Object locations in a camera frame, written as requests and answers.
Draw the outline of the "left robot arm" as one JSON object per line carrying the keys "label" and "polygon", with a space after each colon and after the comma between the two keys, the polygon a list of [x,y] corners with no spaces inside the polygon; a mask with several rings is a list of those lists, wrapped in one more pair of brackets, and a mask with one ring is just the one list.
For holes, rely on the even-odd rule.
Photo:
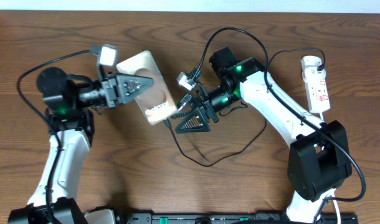
{"label": "left robot arm", "polygon": [[99,207],[83,213],[76,202],[84,160],[95,132],[92,107],[114,108],[154,85],[150,77],[111,73],[98,80],[67,74],[57,67],[41,71],[37,87],[47,105],[41,118],[49,129],[50,150],[36,191],[9,223],[122,223],[118,210]]}

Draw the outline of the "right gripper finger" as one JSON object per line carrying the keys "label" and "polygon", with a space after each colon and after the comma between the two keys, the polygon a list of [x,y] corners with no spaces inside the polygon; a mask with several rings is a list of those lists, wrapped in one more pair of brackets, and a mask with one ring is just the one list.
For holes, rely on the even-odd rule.
{"label": "right gripper finger", "polygon": [[209,120],[200,108],[191,111],[180,112],[174,115],[174,119],[182,118],[175,127],[177,134],[209,132]]}
{"label": "right gripper finger", "polygon": [[181,101],[177,104],[178,112],[171,116],[171,119],[178,119],[185,117],[191,113],[192,110],[183,111],[183,108],[192,100],[192,95],[190,93],[186,93]]}

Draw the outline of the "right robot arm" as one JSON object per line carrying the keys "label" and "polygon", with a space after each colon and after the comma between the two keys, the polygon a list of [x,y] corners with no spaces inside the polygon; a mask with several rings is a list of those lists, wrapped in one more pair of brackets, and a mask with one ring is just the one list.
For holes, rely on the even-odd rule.
{"label": "right robot arm", "polygon": [[287,175],[295,192],[287,207],[288,221],[315,223],[322,220],[325,202],[335,199],[335,190],[352,174],[345,128],[337,121],[326,123],[321,114],[330,103],[326,94],[325,70],[320,58],[302,58],[302,76],[308,109],[286,94],[255,58],[238,60],[224,47],[209,59],[220,80],[212,91],[198,89],[186,95],[174,115],[178,134],[210,131],[222,110],[232,110],[240,101],[253,106],[281,135],[289,147]]}

